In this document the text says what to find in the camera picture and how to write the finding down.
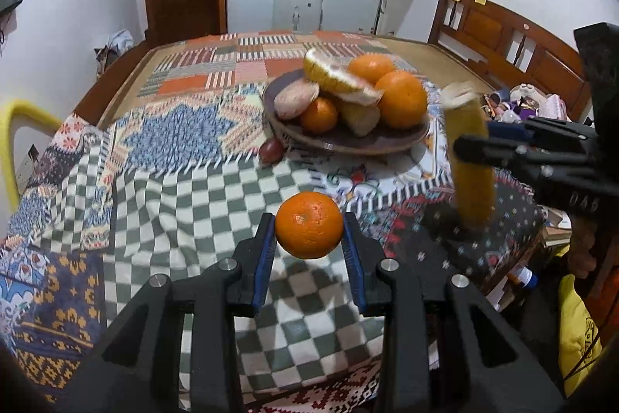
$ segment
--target bed frame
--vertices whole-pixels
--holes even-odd
[[[442,34],[481,58],[465,58],[440,44]],[[530,83],[544,93],[559,94],[573,120],[579,120],[590,100],[578,52],[524,16],[491,1],[438,0],[428,42],[450,51],[495,88]],[[518,48],[512,55],[514,45]],[[530,61],[525,62],[525,49],[533,46]]]

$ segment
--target green and white checkered pattern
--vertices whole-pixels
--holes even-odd
[[[173,280],[199,274],[253,236],[264,212],[299,191],[310,172],[284,160],[267,168],[247,161],[154,176],[132,171],[116,182],[114,250],[104,254],[108,323],[155,273]],[[188,388],[191,316],[181,343]],[[341,248],[303,261],[275,253],[267,299],[256,319],[235,319],[238,367],[246,401],[317,383],[378,355],[383,323],[362,319],[352,303]]]
[[[97,167],[101,151],[95,143],[64,178],[50,205],[50,222],[43,232],[32,237],[32,244],[52,252],[79,249],[84,217],[97,191]]]

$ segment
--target fruit bowl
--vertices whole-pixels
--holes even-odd
[[[269,122],[296,141],[336,153],[379,156],[408,151],[428,134],[429,119],[427,116],[423,123],[408,130],[395,130],[379,124],[365,137],[355,137],[349,128],[341,122],[338,122],[336,127],[326,134],[306,134],[297,120],[280,120],[275,113],[274,106],[275,97],[281,90],[304,77],[305,73],[302,69],[288,72],[271,81],[262,92],[262,105]]]

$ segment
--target bedspread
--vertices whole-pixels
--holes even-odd
[[[438,91],[423,77],[431,129],[411,151],[361,158],[290,145],[281,163],[261,166],[258,147],[274,134],[262,114],[265,80],[301,68],[311,46],[342,63],[388,54],[378,41],[342,33],[183,42],[150,55],[135,103],[108,128],[75,116],[63,123],[0,248],[2,338],[50,400],[152,274],[199,274],[299,191],[319,190],[357,213],[364,232],[413,270],[461,271],[478,285],[534,241],[542,218],[507,173],[497,174],[492,222],[479,237],[460,233]],[[278,249],[265,307],[256,319],[235,319],[235,329],[246,403],[314,386],[270,411],[349,411],[376,390],[383,322],[359,316],[340,248],[312,261]],[[191,338],[187,316],[185,388]],[[327,378],[335,385],[315,386]]]

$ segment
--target white suitcase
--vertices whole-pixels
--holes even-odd
[[[323,0],[274,0],[273,28],[308,33],[320,30]]]

